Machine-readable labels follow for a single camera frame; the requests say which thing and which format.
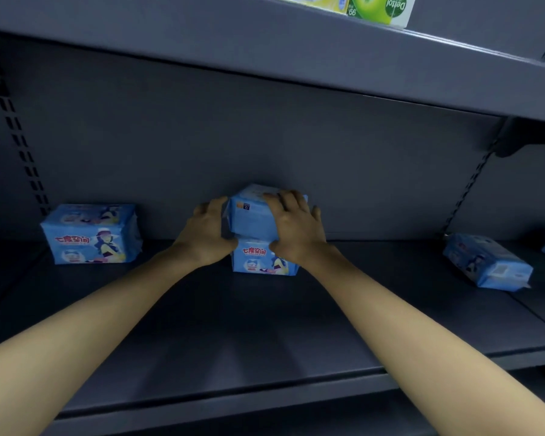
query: brand logo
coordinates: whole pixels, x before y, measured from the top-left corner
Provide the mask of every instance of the brand logo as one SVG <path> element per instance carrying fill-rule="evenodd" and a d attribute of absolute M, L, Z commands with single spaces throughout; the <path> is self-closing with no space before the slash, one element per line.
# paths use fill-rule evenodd
<path fill-rule="evenodd" d="M 65 235 L 63 237 L 55 237 L 54 239 L 64 245 L 85 245 L 89 243 L 88 237 L 80 235 Z"/>
<path fill-rule="evenodd" d="M 385 2 L 385 13 L 388 17 L 395 18 L 404 12 L 406 3 L 407 0 L 388 0 Z"/>
<path fill-rule="evenodd" d="M 267 255 L 267 250 L 264 248 L 243 248 L 242 252 L 246 255 L 256 255 L 256 256 Z"/>

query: green dettol box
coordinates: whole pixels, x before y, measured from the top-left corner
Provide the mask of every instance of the green dettol box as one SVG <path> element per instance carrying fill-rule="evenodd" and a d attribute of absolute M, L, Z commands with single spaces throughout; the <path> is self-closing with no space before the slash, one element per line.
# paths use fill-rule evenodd
<path fill-rule="evenodd" d="M 350 17 L 405 28 L 415 0 L 349 0 Z"/>

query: person's left hand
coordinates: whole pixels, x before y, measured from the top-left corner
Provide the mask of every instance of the person's left hand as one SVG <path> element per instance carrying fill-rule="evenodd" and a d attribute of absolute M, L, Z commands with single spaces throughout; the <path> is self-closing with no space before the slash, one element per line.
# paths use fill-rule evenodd
<path fill-rule="evenodd" d="M 221 232 L 222 205 L 227 197 L 212 199 L 196 206 L 194 214 L 167 252 L 174 252 L 194 267 L 216 263 L 238 246 L 238 240 L 224 239 Z"/>

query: hand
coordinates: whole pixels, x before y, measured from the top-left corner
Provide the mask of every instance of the hand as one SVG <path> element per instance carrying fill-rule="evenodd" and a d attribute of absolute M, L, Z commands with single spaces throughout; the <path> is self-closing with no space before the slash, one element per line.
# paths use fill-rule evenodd
<path fill-rule="evenodd" d="M 309 210 L 307 201 L 298 191 L 283 190 L 279 194 L 264 195 L 273 212 L 279 238 L 269 247 L 277 256 L 306 268 L 307 259 L 328 247 L 321 210 L 317 206 Z"/>
<path fill-rule="evenodd" d="M 227 200 L 219 197 L 196 206 L 193 216 L 166 252 L 190 260 L 194 267 L 216 263 L 230 254 L 238 246 L 238 240 L 222 238 L 220 214 Z"/>

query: black shelf bracket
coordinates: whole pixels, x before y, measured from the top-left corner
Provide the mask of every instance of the black shelf bracket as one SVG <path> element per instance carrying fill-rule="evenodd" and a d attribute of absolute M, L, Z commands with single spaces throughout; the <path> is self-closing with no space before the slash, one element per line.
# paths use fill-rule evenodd
<path fill-rule="evenodd" d="M 492 148 L 497 157 L 509 157 L 526 145 L 545 145 L 545 121 L 512 118 Z"/>

